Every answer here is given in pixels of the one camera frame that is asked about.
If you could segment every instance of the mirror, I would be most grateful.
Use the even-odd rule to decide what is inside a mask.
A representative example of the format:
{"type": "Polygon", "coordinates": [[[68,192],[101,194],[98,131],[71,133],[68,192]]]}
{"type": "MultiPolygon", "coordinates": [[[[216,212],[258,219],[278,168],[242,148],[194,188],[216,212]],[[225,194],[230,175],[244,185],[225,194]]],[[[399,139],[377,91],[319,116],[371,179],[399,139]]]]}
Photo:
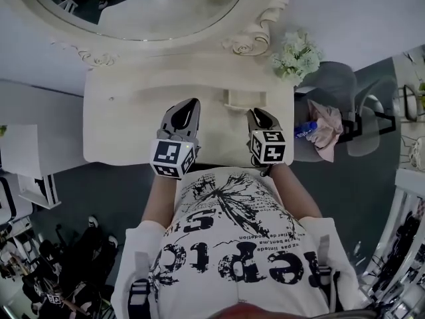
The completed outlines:
{"type": "Polygon", "coordinates": [[[222,19],[238,0],[39,0],[81,29],[135,41],[171,40],[222,19]]]}

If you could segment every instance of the pink cloth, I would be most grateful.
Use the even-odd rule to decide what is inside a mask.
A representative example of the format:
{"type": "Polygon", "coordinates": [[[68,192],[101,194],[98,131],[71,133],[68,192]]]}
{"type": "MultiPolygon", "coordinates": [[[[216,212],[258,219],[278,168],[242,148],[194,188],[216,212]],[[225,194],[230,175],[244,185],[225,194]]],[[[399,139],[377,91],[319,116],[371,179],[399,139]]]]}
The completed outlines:
{"type": "Polygon", "coordinates": [[[308,100],[311,120],[317,122],[317,129],[305,138],[314,144],[317,153],[325,161],[333,162],[333,148],[343,133],[341,113],[332,106],[323,106],[308,100]]]}

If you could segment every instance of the chair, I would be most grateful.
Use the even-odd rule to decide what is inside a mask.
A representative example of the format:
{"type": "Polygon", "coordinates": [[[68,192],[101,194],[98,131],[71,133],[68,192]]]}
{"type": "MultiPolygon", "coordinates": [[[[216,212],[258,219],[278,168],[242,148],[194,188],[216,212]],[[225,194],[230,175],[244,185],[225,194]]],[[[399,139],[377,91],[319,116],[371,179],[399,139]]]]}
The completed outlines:
{"type": "MultiPolygon", "coordinates": [[[[358,92],[357,79],[349,66],[339,62],[323,62],[319,70],[307,75],[296,90],[295,125],[310,120],[307,105],[309,99],[322,105],[338,108],[341,112],[344,132],[339,136],[337,145],[346,142],[350,156],[367,155],[379,147],[380,134],[395,130],[392,98],[385,97],[396,89],[394,78],[385,76],[358,92]],[[307,87],[311,87],[308,93],[297,93],[300,89],[307,87]],[[385,122],[391,121],[391,126],[380,130],[381,119],[385,122]]],[[[314,145],[305,138],[294,140],[294,159],[308,162],[323,160],[316,152],[314,145]]]]}

